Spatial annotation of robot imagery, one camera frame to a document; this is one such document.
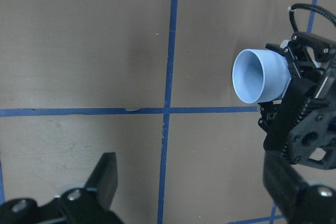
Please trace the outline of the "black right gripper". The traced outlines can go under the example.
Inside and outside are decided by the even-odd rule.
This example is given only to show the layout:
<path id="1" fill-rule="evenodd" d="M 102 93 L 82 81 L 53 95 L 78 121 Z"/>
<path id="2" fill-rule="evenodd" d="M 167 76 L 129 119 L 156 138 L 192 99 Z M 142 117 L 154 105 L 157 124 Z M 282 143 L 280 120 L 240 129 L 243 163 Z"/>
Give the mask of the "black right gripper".
<path id="1" fill-rule="evenodd" d="M 335 169 L 335 42 L 296 31 L 285 48 L 265 48 L 285 58 L 291 80 L 281 100 L 257 103 L 264 150 L 291 165 Z"/>

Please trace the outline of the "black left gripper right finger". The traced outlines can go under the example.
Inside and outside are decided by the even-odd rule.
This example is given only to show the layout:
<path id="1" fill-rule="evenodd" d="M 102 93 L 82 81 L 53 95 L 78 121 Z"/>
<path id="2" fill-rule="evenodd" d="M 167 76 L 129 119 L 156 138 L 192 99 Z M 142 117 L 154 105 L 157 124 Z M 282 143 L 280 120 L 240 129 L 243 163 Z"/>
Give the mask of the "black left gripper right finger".
<path id="1" fill-rule="evenodd" d="M 287 223 L 335 223 L 335 189 L 305 180 L 275 152 L 265 153 L 263 184 Z"/>

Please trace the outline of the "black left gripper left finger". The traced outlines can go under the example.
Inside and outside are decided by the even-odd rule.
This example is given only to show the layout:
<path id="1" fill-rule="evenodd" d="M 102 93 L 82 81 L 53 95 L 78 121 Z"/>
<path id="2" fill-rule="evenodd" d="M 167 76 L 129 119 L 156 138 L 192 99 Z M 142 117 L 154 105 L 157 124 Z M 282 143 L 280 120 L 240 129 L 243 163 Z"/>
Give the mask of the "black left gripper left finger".
<path id="1" fill-rule="evenodd" d="M 1 223 L 123 223 L 110 210 L 118 186 L 115 152 L 104 153 L 82 187 L 39 206 L 32 198 L 1 204 Z"/>

